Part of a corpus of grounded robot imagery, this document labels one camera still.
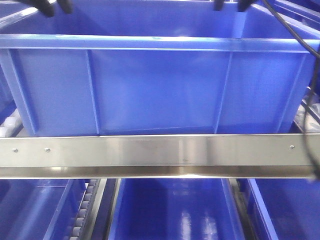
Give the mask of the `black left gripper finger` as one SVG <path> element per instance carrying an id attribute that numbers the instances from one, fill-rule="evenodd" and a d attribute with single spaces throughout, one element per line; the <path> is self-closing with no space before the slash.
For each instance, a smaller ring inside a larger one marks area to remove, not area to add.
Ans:
<path id="1" fill-rule="evenodd" d="M 55 10 L 48 0 L 17 0 L 18 2 L 31 6 L 39 10 L 44 16 L 51 18 L 55 15 Z"/>
<path id="2" fill-rule="evenodd" d="M 57 0 L 57 3 L 65 14 L 71 14 L 73 12 L 73 3 L 71 0 Z"/>

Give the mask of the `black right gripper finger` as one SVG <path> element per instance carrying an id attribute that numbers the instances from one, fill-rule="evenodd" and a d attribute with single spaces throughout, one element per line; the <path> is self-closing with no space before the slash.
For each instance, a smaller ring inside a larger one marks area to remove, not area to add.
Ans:
<path id="1" fill-rule="evenodd" d="M 237 11 L 245 12 L 252 4 L 257 0 L 238 0 L 237 1 Z"/>

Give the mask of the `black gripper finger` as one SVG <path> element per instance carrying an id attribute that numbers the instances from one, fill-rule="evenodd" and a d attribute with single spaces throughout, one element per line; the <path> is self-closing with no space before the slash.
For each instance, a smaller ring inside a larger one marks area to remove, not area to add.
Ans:
<path id="1" fill-rule="evenodd" d="M 221 11 L 224 6 L 224 0 L 213 0 L 213 10 L 214 11 Z"/>

